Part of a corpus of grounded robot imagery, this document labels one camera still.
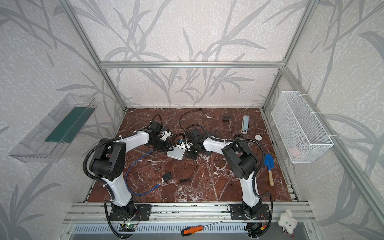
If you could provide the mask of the black network switch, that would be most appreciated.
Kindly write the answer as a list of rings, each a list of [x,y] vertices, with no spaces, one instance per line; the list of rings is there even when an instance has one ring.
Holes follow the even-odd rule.
[[[210,155],[212,154],[212,152],[207,152],[207,151],[205,151],[205,150],[201,150],[201,153],[202,153],[203,155],[206,155],[206,156],[210,156]]]

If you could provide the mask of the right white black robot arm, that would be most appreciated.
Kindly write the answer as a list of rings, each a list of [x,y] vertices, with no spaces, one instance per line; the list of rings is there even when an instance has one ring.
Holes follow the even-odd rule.
[[[266,195],[269,195],[271,208],[265,216],[271,216],[273,196],[269,191],[260,194],[257,187],[257,174],[266,159],[266,153],[260,143],[242,138],[219,139],[208,132],[202,134],[197,129],[185,131],[184,136],[187,134],[191,136],[193,146],[202,145],[204,151],[225,157],[234,175],[240,179],[243,211],[247,219],[254,220],[262,213],[262,198]]]

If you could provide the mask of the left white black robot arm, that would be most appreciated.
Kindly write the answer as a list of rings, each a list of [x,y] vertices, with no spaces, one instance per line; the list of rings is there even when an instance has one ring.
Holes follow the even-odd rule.
[[[85,156],[85,175],[107,188],[111,196],[112,213],[120,218],[134,217],[137,210],[133,194],[123,177],[126,153],[140,146],[153,147],[155,151],[173,150],[170,130],[159,122],[151,122],[147,127],[126,136],[114,139],[101,139]]]

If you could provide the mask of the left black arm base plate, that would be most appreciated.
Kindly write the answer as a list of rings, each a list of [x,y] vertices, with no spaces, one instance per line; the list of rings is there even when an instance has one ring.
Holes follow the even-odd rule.
[[[109,214],[111,221],[148,221],[151,214],[152,205],[129,205],[127,207],[119,207],[112,204],[112,209]]]

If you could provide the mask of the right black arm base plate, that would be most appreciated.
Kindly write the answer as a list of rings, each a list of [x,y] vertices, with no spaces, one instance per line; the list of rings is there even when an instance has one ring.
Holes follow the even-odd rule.
[[[245,203],[242,204],[229,204],[227,210],[231,215],[231,220],[269,220],[271,217],[271,210],[268,204],[257,203],[253,207],[249,207]]]

